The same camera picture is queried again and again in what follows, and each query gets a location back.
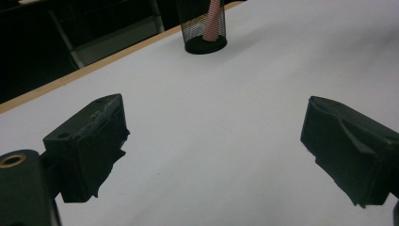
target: table edge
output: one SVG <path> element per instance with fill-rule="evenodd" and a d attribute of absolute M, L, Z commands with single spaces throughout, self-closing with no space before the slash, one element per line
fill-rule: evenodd
<path fill-rule="evenodd" d="M 233 7 L 235 7 L 235 6 L 237 6 L 237 5 L 241 4 L 241 3 L 242 2 L 231 2 L 228 5 L 226 5 L 225 10 L 227 10 L 229 8 L 233 8 Z M 144 40 L 144 41 L 139 42 L 139 43 L 137 43 L 135 45 L 132 45 L 132 46 L 126 48 L 126 49 L 123 49 L 123 50 L 121 50 L 121 51 L 119 51 L 119 52 L 117 52 L 117 53 L 115 53 L 115 54 L 113 54 L 111 56 L 108 56 L 106 58 L 103 58 L 103 59 L 95 62 L 95 63 L 87 65 L 85 68 L 82 68 L 82 69 L 80 69 L 78 71 L 75 71 L 73 73 L 69 73 L 69 74 L 67 74 L 67 75 L 65 75 L 65 76 L 63 76 L 61 78 L 58 78 L 57 80 L 54 80 L 54 81 L 52 81 L 50 83 L 47 83 L 47 84 L 45 84 L 45 85 L 43 85 L 43 86 L 41 86 L 39 88 L 33 89 L 31 91 L 28 91 L 25 94 L 22 94 L 22 95 L 20 95 L 18 97 L 15 97 L 15 98 L 7 101 L 7 102 L 4 102 L 4 103 L 0 104 L 0 114 L 4 113 L 6 111 L 9 111 L 12 108 L 15 108 L 15 107 L 17 107 L 19 105 L 23 105 L 23 104 L 25 104 L 25 103 L 27 103 L 29 101 L 32 101 L 32 100 L 40 97 L 41 95 L 44 95 L 44 94 L 46 94 L 46 93 L 48 93 L 48 92 L 50 92 L 50 91 L 52 91 L 54 89 L 58 89 L 58 88 L 60 88 L 62 86 L 65 86 L 65 85 L 71 83 L 74 80 L 77 80 L 77 79 L 79 79 L 79 78 L 81 78 L 81 77 L 83 77 L 83 76 L 85 76 L 85 75 L 87 75 L 89 73 L 97 71 L 97 70 L 101 69 L 102 67 L 104 67 L 104 66 L 106 66 L 106 65 L 108 65 L 108 64 L 110 64 L 112 62 L 115 62 L 115 61 L 117 61 L 117 60 L 119 60 L 119 59 L 121 59 L 123 57 L 126 57 L 126 56 L 128 56 L 128 55 L 130 55 L 130 54 L 132 54 L 132 53 L 134 53 L 134 52 L 146 47 L 146 46 L 149 46 L 149 45 L 151 45 L 153 43 L 156 43 L 157 41 L 162 40 L 162 39 L 164 39 L 164 38 L 166 38 L 168 36 L 171 36 L 171 35 L 179 32 L 179 31 L 181 31 L 181 27 L 179 25 L 175 26 L 175 27 L 173 27 L 173 28 L 171 28 L 171 29 L 169 29 L 169 30 L 167 30 L 165 32 L 162 32 L 162 33 L 160 33 L 160 34 L 158 34 L 156 36 L 153 36 L 153 37 L 151 37 L 151 38 L 149 38 L 147 40 Z"/>

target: cup base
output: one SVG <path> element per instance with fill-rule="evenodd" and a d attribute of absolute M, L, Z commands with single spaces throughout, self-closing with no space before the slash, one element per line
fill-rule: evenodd
<path fill-rule="evenodd" d="M 196 36 L 185 43 L 185 51 L 195 55 L 211 54 L 223 49 L 227 45 L 226 37 L 220 36 L 216 41 L 207 41 L 202 36 Z"/>

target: black mesh cup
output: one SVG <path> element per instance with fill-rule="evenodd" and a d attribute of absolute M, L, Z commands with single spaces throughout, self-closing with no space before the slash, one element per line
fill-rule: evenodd
<path fill-rule="evenodd" d="M 177 0 L 184 48 L 190 54 L 210 54 L 227 45 L 223 0 Z"/>

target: mounting hole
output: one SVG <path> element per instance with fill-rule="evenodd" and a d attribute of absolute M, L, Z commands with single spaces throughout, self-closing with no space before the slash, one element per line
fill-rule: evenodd
<path fill-rule="evenodd" d="M 25 159 L 26 159 L 26 155 L 24 155 L 24 154 L 14 154 L 7 158 L 1 159 L 0 160 L 0 168 L 15 167 L 15 166 L 21 164 L 22 162 L 24 162 Z"/>
<path fill-rule="evenodd" d="M 60 135 L 58 135 L 58 138 L 65 138 L 68 137 L 70 135 L 70 133 L 62 133 Z"/>

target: white tabletop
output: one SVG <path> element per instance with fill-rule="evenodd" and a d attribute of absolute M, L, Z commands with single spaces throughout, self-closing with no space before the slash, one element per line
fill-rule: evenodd
<path fill-rule="evenodd" d="M 181 33 L 0 115 L 0 154 L 121 93 L 132 134 L 99 199 L 65 226 L 391 226 L 397 199 L 354 206 L 299 141 L 325 97 L 399 131 L 399 1 L 249 0 L 228 45 L 194 56 Z"/>

